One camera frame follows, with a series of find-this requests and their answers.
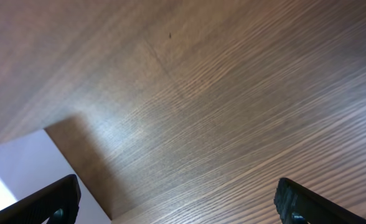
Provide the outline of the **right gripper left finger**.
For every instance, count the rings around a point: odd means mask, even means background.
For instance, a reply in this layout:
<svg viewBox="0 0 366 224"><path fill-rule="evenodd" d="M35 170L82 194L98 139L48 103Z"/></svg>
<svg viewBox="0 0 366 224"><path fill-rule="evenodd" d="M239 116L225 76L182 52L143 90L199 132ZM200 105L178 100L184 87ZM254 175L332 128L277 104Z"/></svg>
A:
<svg viewBox="0 0 366 224"><path fill-rule="evenodd" d="M74 224L81 191L69 174L0 211L0 224Z"/></svg>

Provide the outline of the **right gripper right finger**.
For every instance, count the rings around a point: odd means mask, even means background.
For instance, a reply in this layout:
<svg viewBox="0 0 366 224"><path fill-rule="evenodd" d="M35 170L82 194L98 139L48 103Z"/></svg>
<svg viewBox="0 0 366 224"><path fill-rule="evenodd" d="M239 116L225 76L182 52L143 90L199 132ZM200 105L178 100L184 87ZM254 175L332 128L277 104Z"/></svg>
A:
<svg viewBox="0 0 366 224"><path fill-rule="evenodd" d="M285 177L279 179L274 204L283 224L366 224L366 219Z"/></svg>

